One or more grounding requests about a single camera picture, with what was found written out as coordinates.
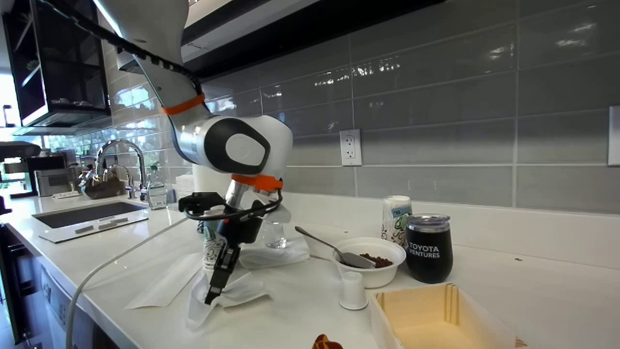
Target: black canister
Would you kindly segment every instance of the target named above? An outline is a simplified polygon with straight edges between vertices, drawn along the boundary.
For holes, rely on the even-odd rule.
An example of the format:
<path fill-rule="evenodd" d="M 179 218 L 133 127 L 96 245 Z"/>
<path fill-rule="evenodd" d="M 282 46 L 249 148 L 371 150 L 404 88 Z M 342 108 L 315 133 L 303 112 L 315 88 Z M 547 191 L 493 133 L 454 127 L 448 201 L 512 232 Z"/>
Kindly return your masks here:
<path fill-rule="evenodd" d="M 408 265 L 423 282 L 443 282 L 452 271 L 448 214 L 412 214 L 408 222 Z"/>

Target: sink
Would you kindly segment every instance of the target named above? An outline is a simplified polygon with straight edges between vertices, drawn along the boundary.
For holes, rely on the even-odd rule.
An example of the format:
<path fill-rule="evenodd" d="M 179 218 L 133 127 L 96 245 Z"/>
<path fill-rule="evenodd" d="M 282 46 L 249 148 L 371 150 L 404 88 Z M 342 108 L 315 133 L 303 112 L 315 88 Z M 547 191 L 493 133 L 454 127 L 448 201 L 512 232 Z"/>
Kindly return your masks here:
<path fill-rule="evenodd" d="M 40 236 L 59 243 L 146 220 L 150 218 L 150 208 L 133 201 L 111 201 L 103 205 L 47 210 L 34 216 L 47 224 Z"/>

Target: brown food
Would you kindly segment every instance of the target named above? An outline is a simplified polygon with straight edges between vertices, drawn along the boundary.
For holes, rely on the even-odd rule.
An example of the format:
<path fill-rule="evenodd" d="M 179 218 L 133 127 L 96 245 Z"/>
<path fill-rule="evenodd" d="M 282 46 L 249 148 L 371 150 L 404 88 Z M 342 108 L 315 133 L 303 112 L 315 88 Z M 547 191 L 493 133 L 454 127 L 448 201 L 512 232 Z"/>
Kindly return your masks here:
<path fill-rule="evenodd" d="M 315 338 L 313 349 L 344 349 L 344 344 L 338 342 L 338 340 L 330 340 L 328 334 L 320 333 L 320 334 Z"/>
<path fill-rule="evenodd" d="M 369 257 L 375 261 L 375 267 L 386 267 L 392 265 L 392 259 L 388 257 L 381 257 L 381 255 L 371 255 L 371 253 L 361 253 L 363 257 Z"/>

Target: faucet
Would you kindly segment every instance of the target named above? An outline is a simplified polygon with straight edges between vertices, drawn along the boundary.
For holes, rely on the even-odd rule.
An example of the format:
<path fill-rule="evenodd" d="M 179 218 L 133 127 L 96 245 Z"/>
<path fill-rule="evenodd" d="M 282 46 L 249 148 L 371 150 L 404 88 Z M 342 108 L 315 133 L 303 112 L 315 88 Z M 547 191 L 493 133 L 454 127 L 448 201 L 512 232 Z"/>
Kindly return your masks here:
<path fill-rule="evenodd" d="M 102 170 L 105 168 L 103 154 L 105 154 L 105 150 L 107 150 L 109 146 L 113 146 L 113 144 L 129 144 L 131 148 L 136 150 L 136 154 L 138 154 L 138 164 L 140 164 L 140 187 L 138 187 L 138 191 L 148 189 L 148 166 L 146 166 L 146 162 L 144 162 L 144 152 L 142 152 L 142 148 L 140 148 L 134 141 L 129 141 L 129 139 L 111 139 L 111 141 L 103 143 L 103 146 L 102 146 L 100 152 L 98 152 Z M 133 177 L 129 177 L 129 179 L 131 179 L 131 199 L 133 199 L 136 187 L 134 187 Z"/>

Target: gray tile backsplash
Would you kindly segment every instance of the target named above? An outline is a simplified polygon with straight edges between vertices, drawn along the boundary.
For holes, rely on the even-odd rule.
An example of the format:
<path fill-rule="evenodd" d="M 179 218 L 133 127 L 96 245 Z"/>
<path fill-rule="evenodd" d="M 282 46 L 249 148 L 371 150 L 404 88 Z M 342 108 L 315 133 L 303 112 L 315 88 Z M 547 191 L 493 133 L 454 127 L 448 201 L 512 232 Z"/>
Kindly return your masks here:
<path fill-rule="evenodd" d="M 620 168 L 607 166 L 619 17 L 619 0 L 446 0 L 204 88 L 212 110 L 293 127 L 291 191 L 620 212 Z M 191 172 L 144 77 L 107 71 L 115 135 L 148 141 L 171 179 Z M 350 127 L 363 166 L 340 164 Z"/>

